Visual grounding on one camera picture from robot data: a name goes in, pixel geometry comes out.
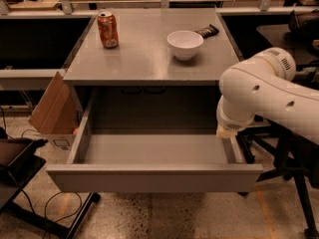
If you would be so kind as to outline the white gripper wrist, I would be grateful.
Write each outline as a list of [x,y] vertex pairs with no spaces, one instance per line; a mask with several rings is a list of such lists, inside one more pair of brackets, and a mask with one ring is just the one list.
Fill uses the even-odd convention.
[[254,114],[221,97],[217,104],[216,118],[216,135],[231,138],[236,137],[239,131],[243,131],[253,122]]

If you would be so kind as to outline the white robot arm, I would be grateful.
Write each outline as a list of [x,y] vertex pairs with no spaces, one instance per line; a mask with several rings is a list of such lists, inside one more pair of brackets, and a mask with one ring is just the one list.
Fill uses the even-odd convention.
[[255,116],[272,120],[319,143],[319,92],[292,82],[293,57],[269,48],[225,70],[219,79],[219,137],[229,138],[248,128]]

